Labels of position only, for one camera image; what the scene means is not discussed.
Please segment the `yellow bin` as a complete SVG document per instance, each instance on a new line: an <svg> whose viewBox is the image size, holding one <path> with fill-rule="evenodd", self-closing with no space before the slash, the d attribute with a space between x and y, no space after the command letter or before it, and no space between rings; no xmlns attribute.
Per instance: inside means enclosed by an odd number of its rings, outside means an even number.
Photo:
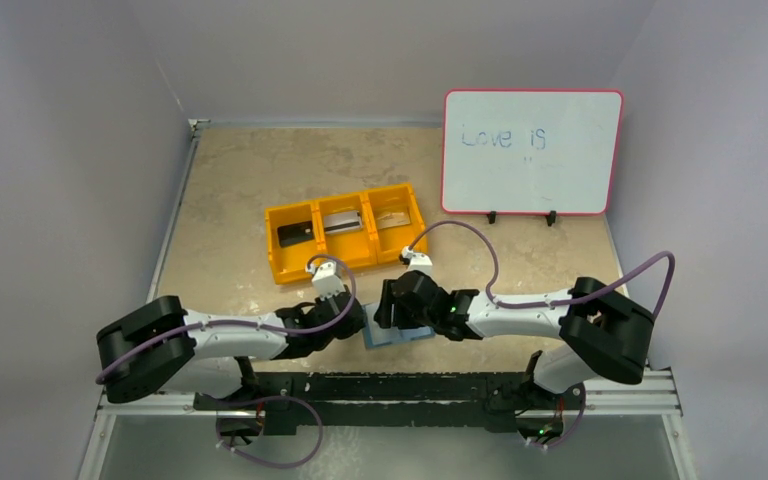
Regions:
<svg viewBox="0 0 768 480"><path fill-rule="evenodd" d="M264 211L267 257L278 285L309 278L308 261L326 252L320 210L305 201L267 208Z"/></svg>
<svg viewBox="0 0 768 480"><path fill-rule="evenodd" d="M377 261L371 223L361 193L323 197L317 200L326 252L352 269L372 267Z"/></svg>
<svg viewBox="0 0 768 480"><path fill-rule="evenodd" d="M426 228L415 191L410 183L366 191L374 230L373 246L380 265L395 263Z"/></svg>

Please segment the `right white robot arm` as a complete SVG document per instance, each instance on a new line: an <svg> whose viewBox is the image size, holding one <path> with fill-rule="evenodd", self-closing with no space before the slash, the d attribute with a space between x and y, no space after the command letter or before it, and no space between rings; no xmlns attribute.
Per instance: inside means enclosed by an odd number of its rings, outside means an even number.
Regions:
<svg viewBox="0 0 768 480"><path fill-rule="evenodd" d="M511 335L559 339L561 346L532 355L521 381L524 399L544 407L595 377L639 384L655 316L591 277L555 292L492 299L477 289L447 291L431 276L408 271L384 282L370 320L382 330L428 328L451 341Z"/></svg>

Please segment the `right yellow bin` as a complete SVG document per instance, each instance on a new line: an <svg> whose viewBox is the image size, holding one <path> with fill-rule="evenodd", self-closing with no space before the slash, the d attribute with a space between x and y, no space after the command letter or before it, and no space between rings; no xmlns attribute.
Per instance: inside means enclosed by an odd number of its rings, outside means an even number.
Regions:
<svg viewBox="0 0 768 480"><path fill-rule="evenodd" d="M395 263L426 228L415 191L410 183L366 191L374 230L373 246L380 265Z"/></svg>

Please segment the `blue card holder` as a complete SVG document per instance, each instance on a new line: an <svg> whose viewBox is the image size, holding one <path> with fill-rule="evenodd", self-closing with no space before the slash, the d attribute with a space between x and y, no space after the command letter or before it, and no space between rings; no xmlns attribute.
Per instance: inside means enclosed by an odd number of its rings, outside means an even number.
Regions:
<svg viewBox="0 0 768 480"><path fill-rule="evenodd" d="M380 327L373 319L373 315L376 313L378 307L378 302L365 304L363 306L366 320L365 326L362 329L362 334L367 350L405 344L433 338L435 336L435 333L429 327L406 330L398 328L384 329Z"/></svg>

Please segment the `black card in bin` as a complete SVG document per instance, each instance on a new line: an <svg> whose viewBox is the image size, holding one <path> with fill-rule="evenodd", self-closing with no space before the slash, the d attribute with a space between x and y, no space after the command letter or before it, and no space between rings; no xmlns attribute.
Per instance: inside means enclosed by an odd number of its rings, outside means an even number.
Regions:
<svg viewBox="0 0 768 480"><path fill-rule="evenodd" d="M281 248L289 248L315 239L312 221L302 221L276 228L278 244Z"/></svg>

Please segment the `middle yellow bin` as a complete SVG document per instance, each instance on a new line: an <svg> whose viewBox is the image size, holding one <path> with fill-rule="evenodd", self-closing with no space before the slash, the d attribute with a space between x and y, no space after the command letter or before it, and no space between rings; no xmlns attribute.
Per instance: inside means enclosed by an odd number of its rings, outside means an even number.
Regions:
<svg viewBox="0 0 768 480"><path fill-rule="evenodd" d="M377 261L371 223L361 193L323 197L317 200L326 252L352 269L372 267Z"/></svg>

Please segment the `pink framed whiteboard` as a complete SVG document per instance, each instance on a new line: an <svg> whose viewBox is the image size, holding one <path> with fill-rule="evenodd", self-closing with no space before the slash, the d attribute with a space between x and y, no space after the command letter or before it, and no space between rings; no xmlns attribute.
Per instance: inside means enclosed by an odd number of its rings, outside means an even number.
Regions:
<svg viewBox="0 0 768 480"><path fill-rule="evenodd" d="M449 91L443 105L443 210L603 214L623 109L624 96L614 89Z"/></svg>

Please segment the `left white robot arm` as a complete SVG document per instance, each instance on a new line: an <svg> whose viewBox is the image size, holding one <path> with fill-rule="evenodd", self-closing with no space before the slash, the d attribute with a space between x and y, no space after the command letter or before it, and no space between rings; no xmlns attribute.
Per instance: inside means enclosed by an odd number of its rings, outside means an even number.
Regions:
<svg viewBox="0 0 768 480"><path fill-rule="evenodd" d="M308 357L360 332L366 319L349 292L249 317L200 313L166 295L97 333L102 371L96 382L114 404L178 390L244 409L258 395L258 382L247 375L251 361Z"/></svg>

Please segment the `right whiteboard stand foot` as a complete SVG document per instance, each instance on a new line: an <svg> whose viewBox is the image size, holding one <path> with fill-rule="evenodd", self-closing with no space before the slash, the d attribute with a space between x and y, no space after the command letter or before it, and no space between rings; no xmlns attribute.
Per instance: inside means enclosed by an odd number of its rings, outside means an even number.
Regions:
<svg viewBox="0 0 768 480"><path fill-rule="evenodd" d="M557 221L557 212L552 210L545 216L545 221L548 227L552 227Z"/></svg>

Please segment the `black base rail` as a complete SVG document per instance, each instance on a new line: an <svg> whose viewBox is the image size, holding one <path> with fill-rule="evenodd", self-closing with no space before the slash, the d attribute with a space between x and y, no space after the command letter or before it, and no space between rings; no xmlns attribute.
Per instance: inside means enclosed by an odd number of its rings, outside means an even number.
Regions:
<svg viewBox="0 0 768 480"><path fill-rule="evenodd" d="M559 394L540 389L521 372L303 373L262 372L225 397L198 393L197 411L261 411L268 435L300 426L468 427L491 433L533 430L533 418L558 405L571 413L584 386Z"/></svg>

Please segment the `left yellow bin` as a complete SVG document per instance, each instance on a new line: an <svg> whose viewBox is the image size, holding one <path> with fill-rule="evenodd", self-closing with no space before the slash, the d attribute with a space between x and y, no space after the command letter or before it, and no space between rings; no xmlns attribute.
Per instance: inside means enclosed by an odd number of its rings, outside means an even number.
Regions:
<svg viewBox="0 0 768 480"><path fill-rule="evenodd" d="M309 278L308 261L326 252L320 210L305 201L267 208L264 211L267 257L278 285Z"/></svg>

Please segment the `silver card in bin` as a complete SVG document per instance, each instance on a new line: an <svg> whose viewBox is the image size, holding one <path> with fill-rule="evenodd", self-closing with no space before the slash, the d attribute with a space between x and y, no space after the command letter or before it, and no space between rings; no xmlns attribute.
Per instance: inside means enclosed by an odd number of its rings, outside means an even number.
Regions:
<svg viewBox="0 0 768 480"><path fill-rule="evenodd" d="M323 230L326 235L349 233L362 229L362 214L357 210L331 213L323 217Z"/></svg>

